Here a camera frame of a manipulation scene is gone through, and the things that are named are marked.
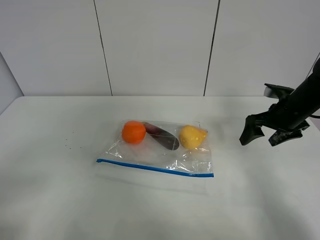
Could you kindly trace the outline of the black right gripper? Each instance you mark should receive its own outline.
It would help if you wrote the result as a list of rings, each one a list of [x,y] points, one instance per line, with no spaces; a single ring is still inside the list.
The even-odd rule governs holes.
[[[246,146],[253,140],[264,137],[262,123],[266,127],[276,130],[268,139],[272,147],[290,140],[300,139],[303,137],[302,131],[310,127],[310,124],[303,117],[304,115],[298,111],[286,106],[280,108],[274,103],[268,111],[246,117],[239,141],[242,146]]]

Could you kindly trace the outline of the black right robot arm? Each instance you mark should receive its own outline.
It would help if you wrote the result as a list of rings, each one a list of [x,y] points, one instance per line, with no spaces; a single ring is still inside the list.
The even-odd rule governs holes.
[[[273,147],[303,137],[302,131],[310,126],[306,119],[320,108],[320,61],[296,89],[269,83],[265,86],[264,96],[278,99],[278,102],[268,111],[246,117],[239,138],[243,146],[263,137],[262,127],[275,130],[268,140]]]

